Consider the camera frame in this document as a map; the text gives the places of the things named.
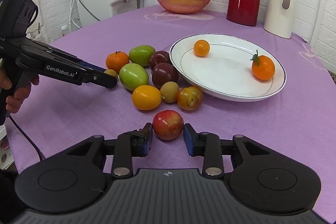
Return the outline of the person's left hand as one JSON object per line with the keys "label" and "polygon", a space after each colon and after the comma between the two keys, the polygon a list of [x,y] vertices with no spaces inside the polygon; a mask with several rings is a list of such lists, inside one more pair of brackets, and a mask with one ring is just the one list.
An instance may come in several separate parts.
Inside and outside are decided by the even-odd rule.
{"label": "person's left hand", "polygon": [[[10,79],[7,77],[5,70],[1,67],[1,88],[8,90],[12,87]],[[24,100],[27,99],[31,92],[32,85],[39,84],[39,75],[34,77],[29,84],[25,87],[18,88],[12,96],[8,96],[6,99],[6,110],[9,113],[17,113],[23,104]]]}

